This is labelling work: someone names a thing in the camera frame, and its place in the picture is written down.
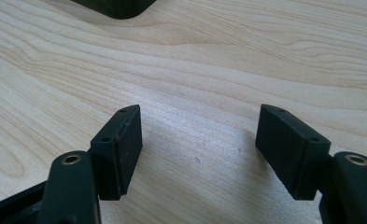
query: light wood surface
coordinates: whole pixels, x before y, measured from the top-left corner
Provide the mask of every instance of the light wood surface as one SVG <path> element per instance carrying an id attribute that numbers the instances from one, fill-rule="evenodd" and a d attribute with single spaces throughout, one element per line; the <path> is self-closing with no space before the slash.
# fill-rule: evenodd
<path id="1" fill-rule="evenodd" d="M 116 21 L 68 0 L 0 1 L 0 200 L 141 105 L 144 147 L 104 223 L 321 223 L 254 146 L 283 107 L 367 156 L 367 0 L 157 0 Z"/>

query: black plastic part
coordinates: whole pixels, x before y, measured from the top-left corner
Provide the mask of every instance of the black plastic part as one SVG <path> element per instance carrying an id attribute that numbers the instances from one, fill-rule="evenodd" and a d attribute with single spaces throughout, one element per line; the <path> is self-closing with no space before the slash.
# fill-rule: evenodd
<path id="1" fill-rule="evenodd" d="M 93 169 L 101 200 L 126 194 L 142 149 L 139 105 L 119 110 L 91 140 Z"/>
<path id="2" fill-rule="evenodd" d="M 155 0 L 73 0 L 113 19 L 129 19 L 142 13 Z"/>
<path id="3" fill-rule="evenodd" d="M 90 156 L 72 151 L 54 160 L 38 224 L 101 223 Z"/>
<path id="4" fill-rule="evenodd" d="M 36 223 L 44 187 L 42 182 L 0 202 L 0 223 Z"/>
<path id="5" fill-rule="evenodd" d="M 261 105 L 256 147 L 295 200 L 314 200 L 331 142 L 287 110 Z"/>
<path id="6" fill-rule="evenodd" d="M 335 154 L 332 178 L 346 212 L 346 223 L 367 224 L 367 157 L 353 152 Z"/>

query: mounting hole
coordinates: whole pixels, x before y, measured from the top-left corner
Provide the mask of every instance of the mounting hole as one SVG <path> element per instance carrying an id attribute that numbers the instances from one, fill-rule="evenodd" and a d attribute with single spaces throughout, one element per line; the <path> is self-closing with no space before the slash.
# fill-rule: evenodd
<path id="1" fill-rule="evenodd" d="M 75 216 L 67 216 L 67 217 L 61 218 L 58 224 L 76 224 L 77 221 L 78 219 Z"/>
<path id="2" fill-rule="evenodd" d="M 110 142 L 110 137 L 103 137 L 101 140 L 102 142 Z"/>
<path id="3" fill-rule="evenodd" d="M 311 142 L 319 142 L 320 140 L 316 137 L 310 137 L 309 140 L 311 140 Z"/>
<path id="4" fill-rule="evenodd" d="M 361 165 L 361 166 L 367 166 L 367 160 L 361 156 L 348 154 L 346 155 L 346 159 L 354 164 Z"/>
<path id="5" fill-rule="evenodd" d="M 63 165 L 72 165 L 72 164 L 75 164 L 78 161 L 81 161 L 81 156 L 78 155 L 78 154 L 75 154 L 75 155 L 70 155 L 70 156 L 67 156 L 67 157 L 63 158 L 61 163 Z"/>

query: black object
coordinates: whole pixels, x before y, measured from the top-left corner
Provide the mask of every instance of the black object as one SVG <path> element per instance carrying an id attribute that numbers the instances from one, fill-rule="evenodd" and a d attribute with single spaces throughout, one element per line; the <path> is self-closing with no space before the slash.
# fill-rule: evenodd
<path id="1" fill-rule="evenodd" d="M 323 194 L 325 224 L 367 223 L 367 157 L 339 152 L 331 142 L 290 112 L 262 105 L 256 147 L 295 200 Z"/>
<path id="2" fill-rule="evenodd" d="M 142 13 L 155 0 L 72 0 L 113 19 L 129 19 Z"/>
<path id="3" fill-rule="evenodd" d="M 142 148 L 139 105 L 119 110 L 92 139 L 89 152 L 54 160 L 49 179 L 0 202 L 0 223 L 101 223 L 101 200 L 127 193 Z"/>

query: wood grain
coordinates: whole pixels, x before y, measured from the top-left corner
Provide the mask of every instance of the wood grain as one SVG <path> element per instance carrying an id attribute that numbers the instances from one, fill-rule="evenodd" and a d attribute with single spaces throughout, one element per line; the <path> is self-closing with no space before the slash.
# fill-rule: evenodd
<path id="1" fill-rule="evenodd" d="M 157 0 L 115 21 L 0 1 L 0 200 L 140 104 L 144 147 L 104 223 L 320 223 L 254 146 L 260 105 L 367 155 L 367 0 Z"/>

